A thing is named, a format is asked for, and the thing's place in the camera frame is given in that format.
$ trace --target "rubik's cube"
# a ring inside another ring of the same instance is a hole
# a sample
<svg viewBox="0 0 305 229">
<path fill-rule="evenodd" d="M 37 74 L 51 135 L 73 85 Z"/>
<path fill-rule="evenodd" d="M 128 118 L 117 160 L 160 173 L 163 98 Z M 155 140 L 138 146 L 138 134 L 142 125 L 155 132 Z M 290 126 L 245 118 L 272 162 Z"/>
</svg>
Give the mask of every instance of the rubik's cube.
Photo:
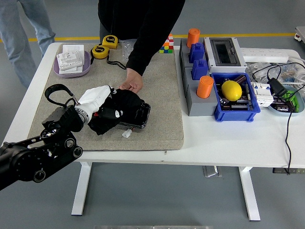
<svg viewBox="0 0 305 229">
<path fill-rule="evenodd" d="M 159 53 L 172 53 L 173 52 L 173 35 L 170 34 L 166 39 L 164 45 L 159 50 Z"/>
</svg>

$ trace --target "blue block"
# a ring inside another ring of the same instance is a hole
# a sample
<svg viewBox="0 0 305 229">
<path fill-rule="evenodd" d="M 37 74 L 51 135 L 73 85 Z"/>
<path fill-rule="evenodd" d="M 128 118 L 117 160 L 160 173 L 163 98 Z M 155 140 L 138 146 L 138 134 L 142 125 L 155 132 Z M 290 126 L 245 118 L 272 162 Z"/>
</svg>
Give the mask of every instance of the blue block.
<svg viewBox="0 0 305 229">
<path fill-rule="evenodd" d="M 204 58 L 204 46 L 202 43 L 192 44 L 190 55 L 189 55 L 189 62 L 194 63 L 194 61 L 198 61 L 199 59 Z"/>
<path fill-rule="evenodd" d="M 193 69 L 192 69 L 192 79 L 200 80 L 200 78 L 204 75 L 208 75 L 209 67 L 208 63 L 204 59 L 200 59 L 198 61 L 194 61 Z"/>
</svg>

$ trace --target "power adapter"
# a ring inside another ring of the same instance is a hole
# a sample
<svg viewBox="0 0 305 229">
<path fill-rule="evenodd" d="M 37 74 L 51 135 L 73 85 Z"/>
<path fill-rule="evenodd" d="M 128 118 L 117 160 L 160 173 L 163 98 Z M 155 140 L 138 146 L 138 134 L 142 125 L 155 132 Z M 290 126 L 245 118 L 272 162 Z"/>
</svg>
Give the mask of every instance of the power adapter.
<svg viewBox="0 0 305 229">
<path fill-rule="evenodd" d="M 287 89 L 275 78 L 271 78 L 268 84 L 270 85 L 271 92 L 280 97 L 287 93 Z"/>
</svg>

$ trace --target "yellow tape measure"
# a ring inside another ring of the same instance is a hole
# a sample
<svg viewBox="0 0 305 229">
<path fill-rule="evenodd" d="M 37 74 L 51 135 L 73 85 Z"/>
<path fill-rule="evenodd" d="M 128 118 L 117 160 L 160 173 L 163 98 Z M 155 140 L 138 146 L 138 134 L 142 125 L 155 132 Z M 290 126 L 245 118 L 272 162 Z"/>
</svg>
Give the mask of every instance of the yellow tape measure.
<svg viewBox="0 0 305 229">
<path fill-rule="evenodd" d="M 118 47 L 118 38 L 114 35 L 105 36 L 102 45 L 110 49 L 116 49 Z"/>
<path fill-rule="evenodd" d="M 95 45 L 92 54 L 96 59 L 104 59 L 109 54 L 109 48 L 103 45 Z"/>
</svg>

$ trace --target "gray block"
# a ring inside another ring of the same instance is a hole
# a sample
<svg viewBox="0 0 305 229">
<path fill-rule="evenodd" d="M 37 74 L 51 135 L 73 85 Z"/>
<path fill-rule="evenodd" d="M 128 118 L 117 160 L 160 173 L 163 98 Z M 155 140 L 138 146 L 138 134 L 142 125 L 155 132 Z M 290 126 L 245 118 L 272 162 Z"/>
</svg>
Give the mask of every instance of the gray block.
<svg viewBox="0 0 305 229">
<path fill-rule="evenodd" d="M 180 67 L 181 67 L 181 75 L 182 78 L 184 76 L 184 68 L 192 68 L 193 64 L 189 62 L 189 54 L 190 48 L 186 46 L 187 39 L 181 39 L 180 41 L 180 50 L 179 50 L 179 57 L 180 57 Z"/>
<path fill-rule="evenodd" d="M 192 71 L 192 68 L 184 68 L 183 75 L 186 75 L 186 72 L 191 73 L 191 71 Z M 184 96 L 185 97 L 186 97 L 187 89 L 189 87 L 189 83 L 193 83 L 194 85 L 198 86 L 198 82 L 199 82 L 198 80 L 189 81 L 189 80 L 187 80 L 187 77 L 182 78 L 183 91 L 184 91 Z"/>
<path fill-rule="evenodd" d="M 199 38 L 199 43 L 203 43 L 203 38 Z M 190 53 L 190 48 L 186 46 L 187 44 L 187 38 L 181 38 L 180 40 L 180 51 L 179 51 L 179 55 L 181 56 L 181 53 Z"/>
<path fill-rule="evenodd" d="M 184 89 L 189 116 L 213 116 L 218 103 L 214 87 L 208 98 L 198 97 L 196 91 L 199 80 L 192 79 L 191 70 L 191 68 L 185 68 L 183 84 L 184 87 L 187 87 Z"/>
</svg>

